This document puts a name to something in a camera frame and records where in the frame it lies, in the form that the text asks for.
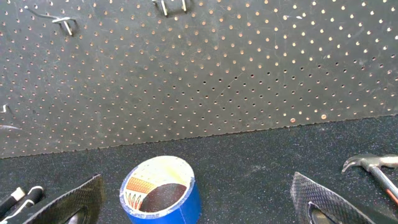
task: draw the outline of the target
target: claw hammer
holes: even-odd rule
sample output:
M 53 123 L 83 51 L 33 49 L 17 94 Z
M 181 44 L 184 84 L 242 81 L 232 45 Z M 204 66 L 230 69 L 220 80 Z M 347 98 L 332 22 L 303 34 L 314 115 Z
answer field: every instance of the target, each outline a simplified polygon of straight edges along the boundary
M 398 156 L 388 154 L 385 156 L 375 156 L 373 154 L 359 154 L 349 158 L 343 165 L 342 173 L 351 166 L 362 166 L 366 171 L 372 173 L 382 185 L 387 194 L 398 204 L 398 188 L 388 177 L 381 172 L 382 166 L 398 167 Z

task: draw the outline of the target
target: hammer head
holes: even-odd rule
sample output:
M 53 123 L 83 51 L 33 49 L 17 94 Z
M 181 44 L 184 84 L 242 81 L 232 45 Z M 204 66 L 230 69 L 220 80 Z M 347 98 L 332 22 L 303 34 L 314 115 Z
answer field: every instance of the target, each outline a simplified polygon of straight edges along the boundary
M 385 156 L 375 156 L 373 154 L 359 154 L 353 156 L 344 163 L 343 170 L 341 172 L 345 172 L 345 170 L 351 166 L 362 166 L 366 171 L 369 172 L 370 167 L 378 167 L 386 166 L 386 167 L 398 167 L 398 156 L 394 154 L 388 154 Z

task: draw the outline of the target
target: blue tape roll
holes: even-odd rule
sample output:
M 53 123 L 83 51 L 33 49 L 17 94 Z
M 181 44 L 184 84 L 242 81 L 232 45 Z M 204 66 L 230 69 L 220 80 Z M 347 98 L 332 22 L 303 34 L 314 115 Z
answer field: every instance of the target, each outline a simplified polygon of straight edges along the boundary
M 184 194 L 171 206 L 156 212 L 142 212 L 145 197 L 156 187 L 170 183 L 186 186 Z M 201 202 L 192 168 L 183 159 L 159 156 L 135 167 L 124 179 L 120 202 L 134 224 L 194 224 L 201 212 Z

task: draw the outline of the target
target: speckled black surface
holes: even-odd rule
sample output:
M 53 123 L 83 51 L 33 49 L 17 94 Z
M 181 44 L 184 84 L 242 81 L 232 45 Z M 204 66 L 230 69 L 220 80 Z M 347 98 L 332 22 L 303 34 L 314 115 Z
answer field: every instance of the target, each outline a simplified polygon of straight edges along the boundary
M 129 223 L 118 198 L 123 179 L 144 160 L 173 155 L 195 171 L 199 223 L 297 223 L 289 192 L 295 171 L 348 200 L 398 216 L 398 206 L 371 174 L 359 167 L 341 174 L 344 161 L 358 153 L 398 153 L 398 117 L 2 159 L 0 197 L 37 184 L 52 195 L 100 173 L 107 199 L 98 223 Z M 398 170 L 383 171 L 398 184 Z

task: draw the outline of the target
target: black marker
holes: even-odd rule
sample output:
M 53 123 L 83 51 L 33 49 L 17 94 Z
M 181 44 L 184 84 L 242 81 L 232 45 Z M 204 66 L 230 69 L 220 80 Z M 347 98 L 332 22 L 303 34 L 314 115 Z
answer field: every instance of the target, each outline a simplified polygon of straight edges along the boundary
M 24 197 L 21 204 L 9 216 L 7 216 L 2 222 L 18 215 L 24 208 L 29 208 L 29 207 L 35 205 L 37 202 L 39 202 L 40 199 L 42 199 L 42 197 L 43 197 L 43 191 L 44 191 L 44 189 L 41 186 L 32 187 L 30 189 L 29 193 Z
M 0 200 L 0 218 L 24 196 L 25 192 L 18 187 L 10 196 Z

